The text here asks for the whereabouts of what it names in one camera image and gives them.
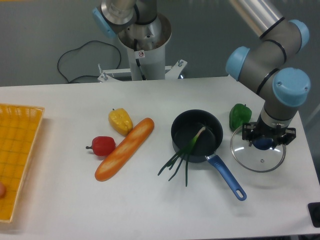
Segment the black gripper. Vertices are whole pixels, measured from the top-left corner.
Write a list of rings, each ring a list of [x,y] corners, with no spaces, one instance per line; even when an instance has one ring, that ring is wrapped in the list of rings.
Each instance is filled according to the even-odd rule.
[[[296,129],[292,127],[270,127],[265,123],[253,122],[242,125],[242,139],[248,141],[248,146],[255,148],[275,149],[280,145],[289,145],[296,138]]]

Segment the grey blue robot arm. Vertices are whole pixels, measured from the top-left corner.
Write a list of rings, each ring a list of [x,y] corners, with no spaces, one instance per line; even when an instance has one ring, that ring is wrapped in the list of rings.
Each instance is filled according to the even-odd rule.
[[[242,125],[242,139],[260,150],[288,145],[296,137],[290,123],[311,82],[302,70],[283,65],[308,43],[309,30],[301,21],[286,20],[268,0],[233,0],[231,5],[261,39],[254,50],[237,48],[225,66],[232,78],[264,99],[257,122]],[[107,37],[118,37],[126,47],[134,81],[179,77],[182,61],[165,67],[171,24],[158,13],[155,0],[104,0],[92,15]]]

